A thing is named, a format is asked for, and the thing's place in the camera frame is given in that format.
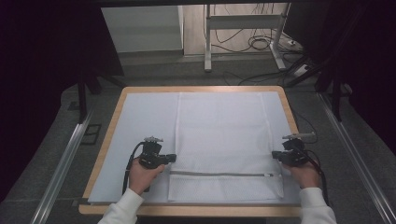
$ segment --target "white wall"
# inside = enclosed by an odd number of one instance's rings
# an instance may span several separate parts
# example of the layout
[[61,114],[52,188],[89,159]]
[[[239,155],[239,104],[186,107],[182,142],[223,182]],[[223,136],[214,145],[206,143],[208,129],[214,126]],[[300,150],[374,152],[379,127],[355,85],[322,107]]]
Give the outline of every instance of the white wall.
[[117,52],[183,49],[182,7],[104,7]]

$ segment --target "table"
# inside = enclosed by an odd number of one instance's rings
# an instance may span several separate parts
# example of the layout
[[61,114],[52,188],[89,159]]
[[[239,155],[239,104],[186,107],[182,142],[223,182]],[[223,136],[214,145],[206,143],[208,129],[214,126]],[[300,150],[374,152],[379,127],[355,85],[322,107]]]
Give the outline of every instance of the table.
[[[128,93],[138,92],[241,92],[241,91],[276,91],[281,100],[283,109],[292,133],[297,133],[297,126],[291,114],[286,94],[281,87],[264,86],[205,86],[205,87],[127,87],[123,89],[117,103],[115,112],[106,132],[105,140],[100,149],[92,175],[83,194],[83,199],[88,199],[97,176],[100,173],[105,160],[107,150],[120,118],[123,103]],[[102,215],[108,205],[81,204],[79,212],[85,215]],[[138,210],[139,216],[162,216],[162,217],[297,217],[299,215],[298,204],[287,205],[262,205],[262,204],[230,204],[230,205],[186,205],[186,204],[143,204]]]

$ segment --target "white cloth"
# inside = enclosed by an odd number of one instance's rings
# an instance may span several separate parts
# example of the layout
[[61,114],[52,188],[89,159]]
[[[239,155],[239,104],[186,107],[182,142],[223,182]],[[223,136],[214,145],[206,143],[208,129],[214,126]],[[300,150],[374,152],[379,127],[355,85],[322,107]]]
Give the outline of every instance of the white cloth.
[[[300,191],[302,224],[335,224],[334,211],[326,205],[321,189],[309,188]],[[135,224],[136,211],[143,199],[127,189],[118,203],[111,204],[100,224]]]
[[179,95],[168,200],[228,203],[283,197],[264,92]]

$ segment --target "human hand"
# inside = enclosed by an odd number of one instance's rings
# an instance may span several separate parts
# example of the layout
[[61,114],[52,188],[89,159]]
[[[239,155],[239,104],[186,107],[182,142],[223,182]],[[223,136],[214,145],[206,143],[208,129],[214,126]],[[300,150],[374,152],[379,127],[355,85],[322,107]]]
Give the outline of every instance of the human hand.
[[157,174],[165,169],[165,165],[160,165],[156,169],[146,169],[139,163],[139,159],[134,159],[129,173],[129,188],[136,194],[141,195],[147,189]]
[[285,164],[283,166],[290,170],[291,175],[302,189],[319,187],[319,174],[311,162],[307,162],[302,166],[291,167]]

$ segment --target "gray floor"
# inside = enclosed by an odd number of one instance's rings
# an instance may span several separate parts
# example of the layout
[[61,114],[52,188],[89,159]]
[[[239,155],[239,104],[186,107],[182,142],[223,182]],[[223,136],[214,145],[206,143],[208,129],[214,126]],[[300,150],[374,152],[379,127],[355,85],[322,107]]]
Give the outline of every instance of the gray floor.
[[[270,54],[214,57],[212,73],[204,72],[202,56],[183,57],[177,52],[123,54],[120,60],[125,77],[118,79],[130,86],[237,85],[241,78],[256,75],[263,76],[256,78],[257,82],[243,82],[242,85],[280,85],[284,81],[284,77],[280,74],[271,75],[277,72],[277,68]],[[318,141],[315,144],[307,144],[306,147],[314,150],[320,158],[322,169],[327,176],[329,197],[338,223],[383,223],[314,92],[315,81],[316,78],[311,77],[285,91],[291,107],[296,112],[295,118],[300,132],[313,131],[306,120],[309,120],[317,131]],[[83,144],[78,147],[47,223],[96,223],[100,219],[99,216],[83,216],[78,212],[78,204],[84,203],[81,199],[82,194],[121,92],[121,88],[112,83],[102,79],[100,82],[103,87],[101,94],[87,94],[89,103],[92,103],[91,105],[94,103],[90,124],[102,125],[97,142],[90,145],[94,140],[91,136],[82,139]],[[62,107],[49,133],[17,184],[0,205],[0,223],[28,223],[32,219],[78,122],[78,111],[70,106],[77,100],[76,87],[64,91]],[[341,103],[344,125],[377,183],[388,196],[392,207],[395,207],[396,176],[393,175],[396,170],[395,157],[356,114],[348,104],[347,98]],[[171,221],[186,222],[184,219]],[[265,223],[265,221],[246,219],[240,223]],[[266,223],[300,223],[300,220],[297,217],[267,218]]]

